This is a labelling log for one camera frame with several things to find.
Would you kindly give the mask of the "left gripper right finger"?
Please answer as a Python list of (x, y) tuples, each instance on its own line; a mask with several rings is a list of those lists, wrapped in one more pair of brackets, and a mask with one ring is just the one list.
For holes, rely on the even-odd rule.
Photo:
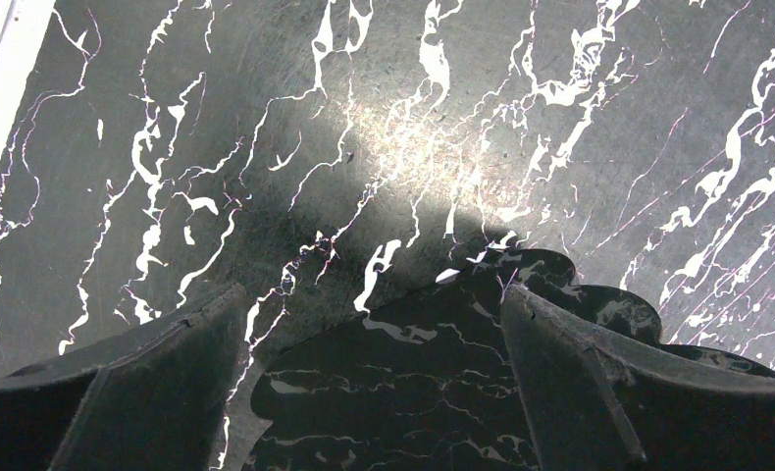
[(542, 470), (775, 470), (775, 378), (630, 339), (520, 286), (500, 321)]

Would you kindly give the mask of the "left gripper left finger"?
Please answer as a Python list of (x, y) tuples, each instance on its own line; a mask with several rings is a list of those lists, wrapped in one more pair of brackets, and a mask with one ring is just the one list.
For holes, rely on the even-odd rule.
[(241, 285), (0, 377), (0, 470), (203, 470), (246, 327)]

